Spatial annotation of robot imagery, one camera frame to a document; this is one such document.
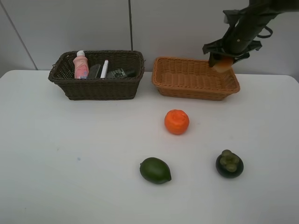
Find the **wicker basket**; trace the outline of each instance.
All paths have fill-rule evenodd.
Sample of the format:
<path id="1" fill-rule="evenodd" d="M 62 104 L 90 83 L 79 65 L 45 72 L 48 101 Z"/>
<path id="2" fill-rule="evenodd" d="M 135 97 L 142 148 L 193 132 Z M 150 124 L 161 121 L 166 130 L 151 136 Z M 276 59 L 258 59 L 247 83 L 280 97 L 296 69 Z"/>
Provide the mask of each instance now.
<path id="1" fill-rule="evenodd" d="M 218 73 L 206 60 L 159 57 L 155 60 L 152 82 L 168 97 L 223 100 L 240 91 L 232 69 Z"/>
<path id="2" fill-rule="evenodd" d="M 76 51 L 61 55 L 49 74 L 49 80 L 57 84 L 71 100 L 119 100 L 133 99 L 144 73 L 144 59 L 138 51 L 102 50 L 85 51 L 89 67 L 109 61 L 108 72 L 116 69 L 134 69 L 134 78 L 74 79 L 73 60 Z"/>

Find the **bottle label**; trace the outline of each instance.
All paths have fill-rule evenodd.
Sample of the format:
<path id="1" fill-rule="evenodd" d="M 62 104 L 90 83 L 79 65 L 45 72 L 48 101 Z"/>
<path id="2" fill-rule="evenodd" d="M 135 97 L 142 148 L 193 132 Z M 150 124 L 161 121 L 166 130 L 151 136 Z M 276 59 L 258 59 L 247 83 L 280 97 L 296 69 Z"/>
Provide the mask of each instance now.
<path id="1" fill-rule="evenodd" d="M 87 78 L 88 75 L 88 69 L 86 65 L 81 65 L 79 68 L 77 68 L 77 78 Z"/>

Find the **white bottle cap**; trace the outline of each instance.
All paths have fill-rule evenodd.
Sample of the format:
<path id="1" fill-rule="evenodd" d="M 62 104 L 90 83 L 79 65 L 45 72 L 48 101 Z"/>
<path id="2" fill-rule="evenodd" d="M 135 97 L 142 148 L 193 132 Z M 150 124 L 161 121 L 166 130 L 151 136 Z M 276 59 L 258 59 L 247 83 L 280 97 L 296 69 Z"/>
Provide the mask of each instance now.
<path id="1" fill-rule="evenodd" d="M 85 56 L 84 51 L 83 50 L 78 51 L 77 56 Z"/>

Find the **orange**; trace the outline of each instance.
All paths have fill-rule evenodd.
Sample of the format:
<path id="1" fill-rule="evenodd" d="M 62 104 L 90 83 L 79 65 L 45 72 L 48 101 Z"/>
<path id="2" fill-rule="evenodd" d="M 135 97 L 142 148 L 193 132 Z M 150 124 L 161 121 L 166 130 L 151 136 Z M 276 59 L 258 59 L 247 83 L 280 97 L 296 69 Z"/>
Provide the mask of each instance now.
<path id="1" fill-rule="evenodd" d="M 172 134 L 183 134 L 189 126 L 189 117 L 182 110 L 171 110 L 165 116 L 165 127 Z"/>
<path id="2" fill-rule="evenodd" d="M 232 66 L 234 63 L 234 59 L 232 57 L 228 57 L 228 56 L 223 56 L 221 58 L 221 61 L 218 62 L 218 65 L 220 66 Z"/>

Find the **light brown wicker basket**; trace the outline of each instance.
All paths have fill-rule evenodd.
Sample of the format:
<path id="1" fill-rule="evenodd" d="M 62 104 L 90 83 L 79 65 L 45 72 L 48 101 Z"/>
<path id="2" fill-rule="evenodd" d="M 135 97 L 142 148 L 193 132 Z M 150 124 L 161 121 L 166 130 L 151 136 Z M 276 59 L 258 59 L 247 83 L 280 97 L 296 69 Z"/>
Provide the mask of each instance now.
<path id="1" fill-rule="evenodd" d="M 233 69 L 218 73 L 207 60 L 159 57 L 154 63 L 152 82 L 168 97 L 223 100 L 240 91 Z"/>

